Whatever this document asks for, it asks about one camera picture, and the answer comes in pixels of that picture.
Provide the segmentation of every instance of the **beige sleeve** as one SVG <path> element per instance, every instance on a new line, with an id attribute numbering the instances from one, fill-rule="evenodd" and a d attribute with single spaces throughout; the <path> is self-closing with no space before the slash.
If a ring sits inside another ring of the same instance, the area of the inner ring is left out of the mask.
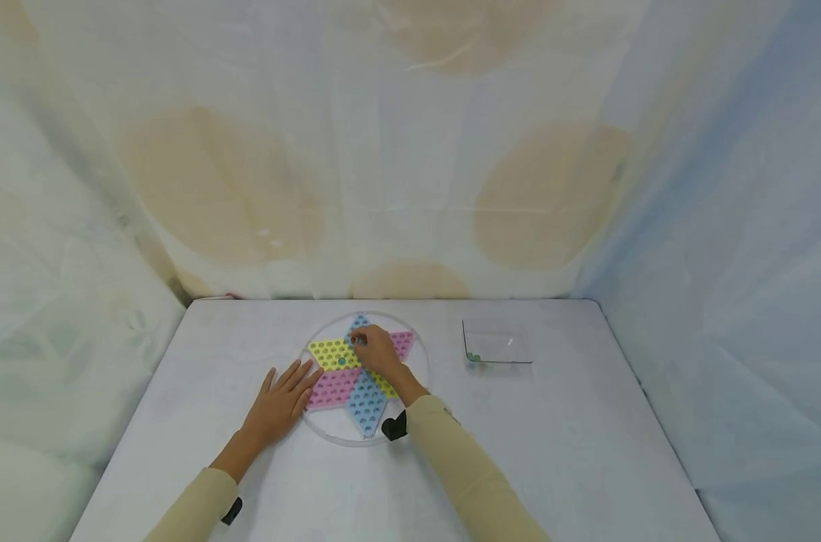
<path id="1" fill-rule="evenodd" d="M 163 514 L 144 542 L 207 542 L 211 531 L 239 496 L 229 474 L 204 468 Z"/>
<path id="2" fill-rule="evenodd" d="M 437 473 L 475 542 L 549 540 L 509 487 L 506 477 L 433 395 L 407 410 L 408 434 Z"/>

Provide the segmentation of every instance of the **table surface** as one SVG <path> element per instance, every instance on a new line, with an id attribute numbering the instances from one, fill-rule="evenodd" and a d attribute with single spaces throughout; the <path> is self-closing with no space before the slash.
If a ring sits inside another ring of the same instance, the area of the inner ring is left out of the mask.
<path id="1" fill-rule="evenodd" d="M 431 356 L 430 388 L 553 540 L 718 540 L 596 303 L 195 302 L 73 535 L 142 540 L 239 426 L 271 366 L 357 310 L 395 315 Z M 523 327 L 534 363 L 468 370 L 461 320 Z M 349 447 L 306 424 L 264 453 L 212 540 L 466 540 L 408 439 Z"/>

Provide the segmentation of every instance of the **left hand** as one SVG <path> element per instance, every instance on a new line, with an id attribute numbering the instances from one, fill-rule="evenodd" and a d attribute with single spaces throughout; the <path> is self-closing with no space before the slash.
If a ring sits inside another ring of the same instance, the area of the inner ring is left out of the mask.
<path id="1" fill-rule="evenodd" d="M 312 365 L 312 360 L 305 364 L 300 360 L 293 361 L 274 385 L 273 367 L 266 375 L 263 387 L 257 399 L 253 401 L 251 411 L 248 412 L 239 433 L 256 441 L 261 449 L 283 439 L 302 416 L 308 399 L 311 399 L 314 384 L 323 375 L 323 370 L 318 369 L 306 378 Z"/>

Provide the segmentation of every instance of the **pink triangle section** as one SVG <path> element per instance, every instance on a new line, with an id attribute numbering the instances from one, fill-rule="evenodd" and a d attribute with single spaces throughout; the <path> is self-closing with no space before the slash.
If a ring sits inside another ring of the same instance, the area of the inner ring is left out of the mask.
<path id="1" fill-rule="evenodd" d="M 314 384 L 311 399 L 308 400 L 309 410 L 336 409 L 347 403 L 359 375 L 361 367 L 337 371 L 326 371 L 320 380 Z"/>
<path id="2" fill-rule="evenodd" d="M 389 334 L 389 337 L 392 339 L 395 352 L 398 353 L 398 359 L 401 360 L 401 363 L 404 363 L 408 358 L 412 342 L 414 342 L 414 333 L 412 331 L 398 331 Z"/>

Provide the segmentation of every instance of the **person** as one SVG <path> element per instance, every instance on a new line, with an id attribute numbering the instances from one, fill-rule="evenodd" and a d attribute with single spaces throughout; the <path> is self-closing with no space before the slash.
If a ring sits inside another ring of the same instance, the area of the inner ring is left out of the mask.
<path id="1" fill-rule="evenodd" d="M 355 354 L 366 369 L 379 373 L 406 407 L 412 446 L 431 464 L 471 540 L 482 542 L 549 540 L 518 500 L 506 477 L 479 444 L 452 417 L 442 400 L 428 393 L 400 363 L 387 331 L 376 325 L 351 332 Z M 312 361 L 295 360 L 274 381 L 266 381 L 241 428 L 209 468 L 178 497 L 146 542 L 205 542 L 239 493 L 239 481 L 255 458 L 274 446 L 301 417 L 323 370 L 307 376 Z"/>

